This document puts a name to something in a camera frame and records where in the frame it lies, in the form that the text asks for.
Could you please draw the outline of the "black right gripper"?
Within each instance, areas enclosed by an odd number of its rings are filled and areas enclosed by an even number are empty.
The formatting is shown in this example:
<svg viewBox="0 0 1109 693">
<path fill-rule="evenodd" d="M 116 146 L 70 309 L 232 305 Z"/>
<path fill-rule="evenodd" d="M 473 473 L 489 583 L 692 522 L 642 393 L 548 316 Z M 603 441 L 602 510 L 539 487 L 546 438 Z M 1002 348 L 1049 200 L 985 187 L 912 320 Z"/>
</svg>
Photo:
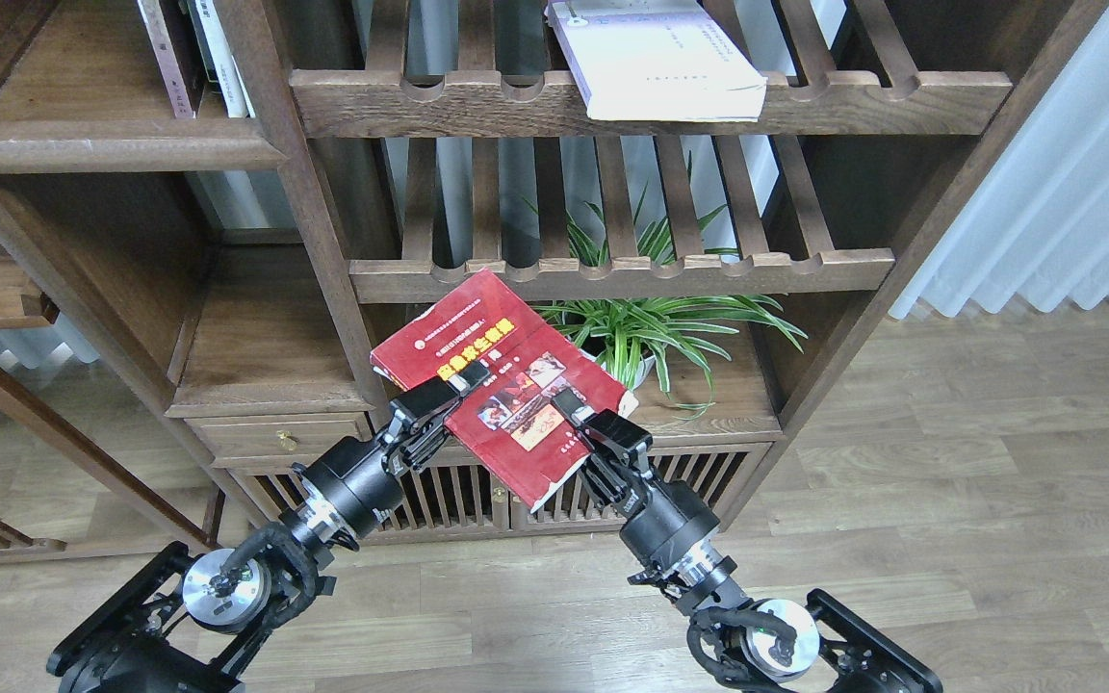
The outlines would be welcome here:
<svg viewBox="0 0 1109 693">
<path fill-rule="evenodd" d="M 644 567 L 628 581 L 703 582 L 725 560 L 711 543 L 720 521 L 685 482 L 652 479 L 651 434 L 615 411 L 593 411 L 572 389 L 552 402 L 589 448 L 580 469 L 589 493 L 628 519 L 619 536 Z"/>
</svg>

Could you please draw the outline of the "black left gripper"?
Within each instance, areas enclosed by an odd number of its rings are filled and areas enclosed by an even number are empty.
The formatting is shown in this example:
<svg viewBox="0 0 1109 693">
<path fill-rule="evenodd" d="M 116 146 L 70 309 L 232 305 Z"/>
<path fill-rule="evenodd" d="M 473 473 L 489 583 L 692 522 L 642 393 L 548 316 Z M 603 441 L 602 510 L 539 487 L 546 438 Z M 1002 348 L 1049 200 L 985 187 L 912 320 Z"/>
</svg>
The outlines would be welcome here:
<svg viewBox="0 0 1109 693">
<path fill-rule="evenodd" d="M 450 437 L 448 417 L 488 376 L 462 370 L 444 380 L 435 374 L 389 402 L 391 422 L 370 442 L 344 438 L 311 465 L 292 465 L 308 499 L 291 509 L 291 534 L 302 546 L 322 546 L 342 531 L 353 546 L 378 530 L 401 505 L 397 477 L 423 472 Z"/>
</svg>

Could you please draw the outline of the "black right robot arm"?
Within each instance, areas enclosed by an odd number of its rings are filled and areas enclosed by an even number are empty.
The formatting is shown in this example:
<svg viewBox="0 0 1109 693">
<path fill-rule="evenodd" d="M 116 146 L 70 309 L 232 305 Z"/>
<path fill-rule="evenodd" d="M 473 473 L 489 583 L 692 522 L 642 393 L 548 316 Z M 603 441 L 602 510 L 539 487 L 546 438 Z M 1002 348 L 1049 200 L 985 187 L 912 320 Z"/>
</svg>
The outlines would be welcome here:
<svg viewBox="0 0 1109 693">
<path fill-rule="evenodd" d="M 657 473 L 647 430 L 571 390 L 554 395 L 554 408 L 589 447 L 580 473 L 590 495 L 625 518 L 620 538 L 642 567 L 630 583 L 655 585 L 689 618 L 686 645 L 718 684 L 782 692 L 824 661 L 836 692 L 942 690 L 929 667 L 823 589 L 805 603 L 745 595 L 735 563 L 712 544 L 718 516 L 685 482 Z"/>
</svg>

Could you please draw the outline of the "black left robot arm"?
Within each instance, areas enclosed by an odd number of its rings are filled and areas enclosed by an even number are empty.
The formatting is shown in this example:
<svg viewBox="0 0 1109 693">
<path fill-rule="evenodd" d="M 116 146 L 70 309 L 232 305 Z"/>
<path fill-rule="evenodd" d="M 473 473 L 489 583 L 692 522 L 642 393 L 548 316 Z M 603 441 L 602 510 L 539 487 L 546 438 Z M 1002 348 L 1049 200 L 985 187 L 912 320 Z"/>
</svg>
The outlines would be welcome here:
<svg viewBox="0 0 1109 693">
<path fill-rule="evenodd" d="M 57 646 L 49 674 L 63 692 L 242 692 L 268 636 L 333 592 L 330 548 L 356 550 L 391 517 L 401 477 L 426 467 L 450 412 L 487 376 L 475 361 L 393 399 L 372 440 L 344 438 L 297 466 L 307 500 L 237 548 L 167 546 Z"/>
</svg>

